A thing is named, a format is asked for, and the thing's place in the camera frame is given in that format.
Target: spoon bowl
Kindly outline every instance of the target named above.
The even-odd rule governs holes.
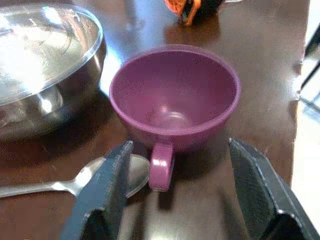
[[[104,160],[105,158],[101,156],[90,161],[81,169],[74,179],[69,181],[52,181],[28,185],[0,187],[0,198],[46,191],[65,191],[77,197],[84,186],[87,185],[92,176],[102,165]],[[149,167],[150,163],[146,158],[140,155],[131,154],[128,186],[126,192],[127,198],[130,198],[146,185],[149,180]]]

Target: cup rim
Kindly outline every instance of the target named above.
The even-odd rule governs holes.
[[[145,123],[142,123],[140,121],[135,120],[131,116],[127,115],[124,111],[122,111],[120,109],[120,107],[117,105],[115,98],[114,98],[115,79],[117,79],[117,77],[122,73],[122,71],[127,66],[129,66],[131,63],[135,62],[136,60],[143,58],[145,56],[163,53],[163,52],[193,53],[193,54],[198,54],[198,55],[202,55],[204,57],[210,58],[210,59],[216,61],[217,63],[219,63],[223,68],[225,68],[232,75],[233,82],[235,84],[236,93],[235,93],[234,99],[233,99],[232,103],[230,104],[230,106],[224,112],[222,112],[219,116],[217,116],[209,121],[206,121],[204,123],[201,123],[201,124],[198,124],[195,126],[181,128],[181,129],[165,129],[162,127],[148,125],[148,124],[145,124]],[[228,117],[231,115],[231,113],[235,110],[235,108],[239,102],[240,95],[241,95],[241,84],[240,84],[239,77],[238,77],[236,71],[234,70],[234,68],[229,63],[227,63],[225,60],[223,60],[223,58],[221,58],[220,56],[218,56],[217,54],[215,54],[213,52],[210,52],[208,50],[202,49],[197,46],[184,45],[184,44],[163,45],[163,46],[160,46],[157,48],[153,48],[149,51],[144,51],[144,52],[138,54],[137,56],[131,58],[130,60],[126,61],[121,66],[121,68],[117,71],[115,76],[113,77],[111,85],[110,85],[110,89],[109,89],[109,99],[110,99],[111,105],[114,108],[114,110],[116,111],[116,113],[120,116],[120,118],[122,118],[129,125],[137,128],[141,131],[156,134],[156,135],[162,135],[162,136],[191,135],[191,134],[196,134],[196,133],[201,133],[201,132],[207,131],[209,129],[212,129],[212,128],[220,125],[221,123],[226,121],[228,119]]]

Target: spoon handle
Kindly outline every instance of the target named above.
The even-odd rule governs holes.
[[[64,182],[52,181],[28,185],[0,187],[0,198],[46,191],[69,191]]]

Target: orange object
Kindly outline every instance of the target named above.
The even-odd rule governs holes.
[[[186,26],[192,24],[193,19],[201,6],[201,0],[164,0],[164,2]],[[189,11],[184,11],[187,5],[188,7],[191,7],[191,9]]]

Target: black and orange object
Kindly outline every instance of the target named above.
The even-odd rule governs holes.
[[[164,2],[179,17],[179,23],[190,26],[194,18],[214,14],[224,0],[164,0]]]

